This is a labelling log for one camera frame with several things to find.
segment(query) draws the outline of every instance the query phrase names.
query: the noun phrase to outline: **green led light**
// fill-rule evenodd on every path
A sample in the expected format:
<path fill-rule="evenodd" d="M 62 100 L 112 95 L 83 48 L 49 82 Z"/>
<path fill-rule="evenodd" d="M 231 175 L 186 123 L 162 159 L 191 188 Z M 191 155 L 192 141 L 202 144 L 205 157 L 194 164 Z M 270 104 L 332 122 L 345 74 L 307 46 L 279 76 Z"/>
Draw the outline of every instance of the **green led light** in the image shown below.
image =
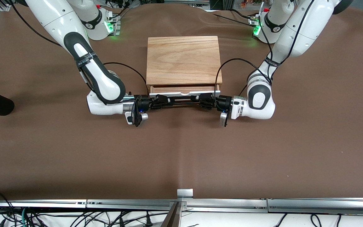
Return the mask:
<path fill-rule="evenodd" d="M 260 29 L 261 29 L 261 27 L 260 27 L 260 26 L 256 26 L 256 28 L 253 30 L 253 34 L 254 34 L 255 36 L 258 36 L 258 34 L 260 33 Z"/>
<path fill-rule="evenodd" d="M 109 24 L 105 22 L 105 26 L 108 32 L 112 32 L 113 28 L 109 28 Z"/>

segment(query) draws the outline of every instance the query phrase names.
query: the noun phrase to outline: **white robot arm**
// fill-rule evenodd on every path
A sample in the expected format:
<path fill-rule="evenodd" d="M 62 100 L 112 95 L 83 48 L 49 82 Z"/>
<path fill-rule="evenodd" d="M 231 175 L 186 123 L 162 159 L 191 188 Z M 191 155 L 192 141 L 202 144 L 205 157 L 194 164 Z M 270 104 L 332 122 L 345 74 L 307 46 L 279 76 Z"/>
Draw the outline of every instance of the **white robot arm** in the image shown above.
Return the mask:
<path fill-rule="evenodd" d="M 293 1 L 275 0 L 271 9 L 261 14 L 261 29 L 268 41 L 275 44 L 258 68 L 261 72 L 256 70 L 248 77 L 247 98 L 234 97 L 230 118 L 246 116 L 269 119 L 272 117 L 275 103 L 269 82 L 273 73 L 288 57 L 300 56 L 309 49 L 340 1 L 302 0 L 290 17 L 294 9 Z M 266 42 L 263 32 L 259 32 L 257 37 Z"/>
<path fill-rule="evenodd" d="M 26 3 L 46 31 L 74 57 L 83 80 L 92 90 L 88 95 L 91 113 L 122 114 L 119 102 L 125 96 L 125 86 L 115 73 L 104 67 L 88 40 L 88 36 L 98 40 L 110 33 L 105 10 L 99 10 L 91 0 L 26 0 Z M 106 105 L 118 106 L 107 108 L 106 112 L 102 112 L 104 108 L 95 108 Z"/>

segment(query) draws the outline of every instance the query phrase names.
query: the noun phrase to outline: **wooden box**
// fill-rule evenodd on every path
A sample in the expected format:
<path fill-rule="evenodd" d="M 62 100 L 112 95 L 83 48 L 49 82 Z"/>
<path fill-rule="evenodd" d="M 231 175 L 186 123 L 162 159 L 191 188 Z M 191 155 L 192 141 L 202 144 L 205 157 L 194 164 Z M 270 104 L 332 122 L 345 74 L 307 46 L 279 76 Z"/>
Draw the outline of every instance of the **wooden box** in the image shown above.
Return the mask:
<path fill-rule="evenodd" d="M 147 86 L 151 93 L 213 91 L 220 64 L 217 36 L 148 38 Z M 219 90 L 221 72 L 216 83 Z"/>

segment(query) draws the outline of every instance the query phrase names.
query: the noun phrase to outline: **brown table surface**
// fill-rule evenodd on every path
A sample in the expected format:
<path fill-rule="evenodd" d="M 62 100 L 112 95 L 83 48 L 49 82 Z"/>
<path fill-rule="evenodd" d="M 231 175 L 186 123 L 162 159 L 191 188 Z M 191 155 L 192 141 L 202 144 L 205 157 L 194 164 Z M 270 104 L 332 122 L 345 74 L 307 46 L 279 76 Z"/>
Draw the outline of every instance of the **brown table surface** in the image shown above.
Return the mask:
<path fill-rule="evenodd" d="M 42 34 L 28 8 L 18 7 Z M 236 17 L 231 12 L 216 12 Z M 218 36 L 221 62 L 259 65 L 268 47 L 252 28 L 185 5 L 148 4 L 122 19 L 121 35 L 91 45 L 102 62 L 146 72 L 147 38 Z M 116 65 L 127 91 L 142 80 Z M 238 95 L 251 66 L 228 63 L 223 95 Z M 198 107 L 148 112 L 142 127 L 88 111 L 89 90 L 72 57 L 34 34 L 13 10 L 0 13 L 0 191 L 9 199 L 363 197 L 363 11 L 334 15 L 304 55 L 274 75 L 270 120 Z"/>

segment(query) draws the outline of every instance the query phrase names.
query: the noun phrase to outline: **black strap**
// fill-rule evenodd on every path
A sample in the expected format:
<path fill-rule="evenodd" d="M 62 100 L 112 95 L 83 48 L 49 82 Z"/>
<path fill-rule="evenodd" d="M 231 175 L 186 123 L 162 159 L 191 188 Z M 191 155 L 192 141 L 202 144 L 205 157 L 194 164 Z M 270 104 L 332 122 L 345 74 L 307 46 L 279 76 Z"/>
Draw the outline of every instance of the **black strap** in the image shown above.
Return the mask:
<path fill-rule="evenodd" d="M 97 25 L 97 24 L 99 24 L 100 23 L 100 21 L 102 20 L 102 11 L 100 11 L 100 10 L 98 10 L 99 11 L 99 14 L 98 14 L 98 16 L 95 18 L 95 19 L 93 19 L 93 20 L 91 20 L 91 21 L 83 21 L 83 20 L 81 20 L 81 22 L 82 22 L 82 24 L 87 28 L 87 29 L 91 29 L 91 30 L 93 30 L 93 29 L 95 29 L 95 26 Z"/>
<path fill-rule="evenodd" d="M 269 19 L 268 19 L 268 13 L 265 15 L 265 24 L 270 28 L 271 32 L 273 33 L 277 33 L 279 32 L 283 27 L 285 27 L 285 24 L 281 24 L 281 25 L 277 25 L 273 22 L 271 22 Z"/>
<path fill-rule="evenodd" d="M 77 65 L 78 69 L 80 69 L 83 66 L 85 66 L 86 64 L 88 64 L 90 62 L 90 60 L 94 59 L 95 57 L 97 57 L 95 52 L 87 53 L 86 55 L 75 59 L 75 63 Z"/>
<path fill-rule="evenodd" d="M 269 64 L 270 66 L 274 66 L 274 67 L 277 67 L 277 68 L 279 66 L 281 66 L 281 63 L 278 63 L 278 62 L 275 62 L 275 61 L 269 59 L 268 56 L 265 57 L 264 61 L 267 62 L 267 64 Z"/>

